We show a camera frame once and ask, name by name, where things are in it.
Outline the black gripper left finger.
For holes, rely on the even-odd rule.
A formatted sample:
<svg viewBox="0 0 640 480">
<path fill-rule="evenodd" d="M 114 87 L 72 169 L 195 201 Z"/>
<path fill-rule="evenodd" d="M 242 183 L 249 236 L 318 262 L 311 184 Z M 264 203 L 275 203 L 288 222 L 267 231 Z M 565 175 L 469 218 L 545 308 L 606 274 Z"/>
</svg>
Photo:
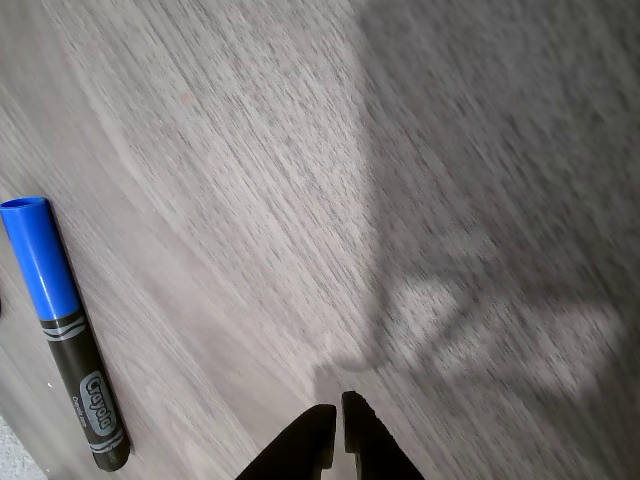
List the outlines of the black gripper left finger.
<svg viewBox="0 0 640 480">
<path fill-rule="evenodd" d="M 316 404 L 292 421 L 236 477 L 252 479 L 320 479 L 332 467 L 337 408 Z"/>
</svg>

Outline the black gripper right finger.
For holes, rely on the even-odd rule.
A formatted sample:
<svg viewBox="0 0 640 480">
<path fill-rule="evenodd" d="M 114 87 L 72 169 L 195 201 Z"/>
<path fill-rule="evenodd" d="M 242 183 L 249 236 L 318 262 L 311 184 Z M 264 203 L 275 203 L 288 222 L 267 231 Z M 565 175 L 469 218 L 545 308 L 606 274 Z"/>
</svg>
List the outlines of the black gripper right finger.
<svg viewBox="0 0 640 480">
<path fill-rule="evenodd" d="M 355 456 L 358 479 L 423 479 L 365 398 L 341 397 L 345 451 Z"/>
</svg>

